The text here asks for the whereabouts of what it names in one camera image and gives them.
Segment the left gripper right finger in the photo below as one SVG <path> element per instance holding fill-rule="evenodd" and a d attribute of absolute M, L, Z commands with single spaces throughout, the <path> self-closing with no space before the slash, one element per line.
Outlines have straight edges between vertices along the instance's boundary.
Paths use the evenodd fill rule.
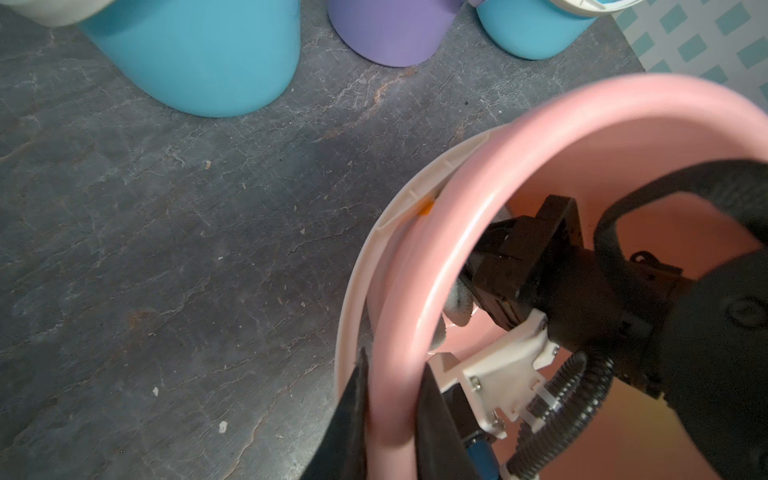
<path fill-rule="evenodd" d="M 478 479 L 429 365 L 417 400 L 415 448 L 418 479 Z"/>

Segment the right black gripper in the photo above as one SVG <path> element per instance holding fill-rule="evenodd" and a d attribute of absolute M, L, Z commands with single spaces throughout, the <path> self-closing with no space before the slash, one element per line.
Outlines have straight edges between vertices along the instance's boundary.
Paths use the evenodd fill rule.
<path fill-rule="evenodd" d="M 627 384 L 661 383 L 663 321 L 635 315 L 616 295 L 583 245 L 575 199 L 550 195 L 535 216 L 490 224 L 460 280 L 502 329 L 541 311 L 553 343 L 570 352 L 603 351 Z"/>

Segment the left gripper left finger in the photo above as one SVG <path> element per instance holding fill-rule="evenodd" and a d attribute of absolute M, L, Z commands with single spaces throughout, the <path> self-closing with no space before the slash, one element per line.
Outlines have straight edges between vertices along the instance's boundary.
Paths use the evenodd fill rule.
<path fill-rule="evenodd" d="M 367 354 L 361 349 L 325 435 L 301 480 L 367 478 L 368 372 Z"/>

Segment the pink plastic bucket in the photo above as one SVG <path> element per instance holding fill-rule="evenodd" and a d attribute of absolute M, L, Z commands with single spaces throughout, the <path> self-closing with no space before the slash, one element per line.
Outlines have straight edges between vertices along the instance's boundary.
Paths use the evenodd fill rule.
<path fill-rule="evenodd" d="M 611 203 L 642 184 L 710 159 L 767 158 L 767 116 L 721 85 L 635 74 L 561 95 L 441 154 L 395 196 L 352 271 L 337 334 L 343 390 L 363 315 L 374 347 L 367 470 L 417 475 L 415 401 L 435 317 L 462 262 L 503 207 L 527 211 L 548 194 L 575 198 L 592 232 Z"/>

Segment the light green cloth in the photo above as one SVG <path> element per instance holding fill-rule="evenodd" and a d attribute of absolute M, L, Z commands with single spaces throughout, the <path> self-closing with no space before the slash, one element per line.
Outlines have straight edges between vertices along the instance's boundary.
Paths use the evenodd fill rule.
<path fill-rule="evenodd" d="M 429 351 L 437 352 L 441 348 L 449 351 L 460 350 L 472 333 L 469 326 L 476 310 L 474 297 L 461 279 L 457 279 L 449 290 L 445 304 L 438 315 Z"/>

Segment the right blue bucket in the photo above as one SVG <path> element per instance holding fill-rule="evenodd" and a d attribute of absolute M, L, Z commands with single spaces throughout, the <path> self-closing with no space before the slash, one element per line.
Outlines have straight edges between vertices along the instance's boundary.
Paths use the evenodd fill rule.
<path fill-rule="evenodd" d="M 639 0 L 486 0 L 474 1 L 487 35 L 505 52 L 545 60 L 567 49 L 597 19 L 623 12 Z"/>

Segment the blue bucket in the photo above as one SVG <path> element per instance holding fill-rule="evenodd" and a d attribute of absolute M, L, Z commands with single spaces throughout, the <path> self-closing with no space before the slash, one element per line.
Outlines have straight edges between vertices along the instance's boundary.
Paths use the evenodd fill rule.
<path fill-rule="evenodd" d="M 256 111 L 288 87 L 300 55 L 300 2 L 115 1 L 79 29 L 138 88 L 184 113 Z"/>
<path fill-rule="evenodd" d="M 639 0 L 486 0 L 474 1 L 487 35 L 505 52 L 545 60 L 567 49 L 597 19 L 623 12 Z"/>

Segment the purple bucket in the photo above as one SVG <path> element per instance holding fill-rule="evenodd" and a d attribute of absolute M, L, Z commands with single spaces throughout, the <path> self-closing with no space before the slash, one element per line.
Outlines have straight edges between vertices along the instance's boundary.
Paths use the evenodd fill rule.
<path fill-rule="evenodd" d="M 463 6 L 457 0 L 329 0 L 330 22 L 344 43 L 383 66 L 418 65 L 438 50 Z"/>

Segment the left blue bucket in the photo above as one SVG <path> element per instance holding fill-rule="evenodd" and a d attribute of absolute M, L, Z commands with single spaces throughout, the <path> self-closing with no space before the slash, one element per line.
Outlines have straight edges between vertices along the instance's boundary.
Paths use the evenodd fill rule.
<path fill-rule="evenodd" d="M 115 1 L 79 29 L 138 88 L 184 113 L 256 111 L 288 87 L 300 55 L 300 2 Z"/>

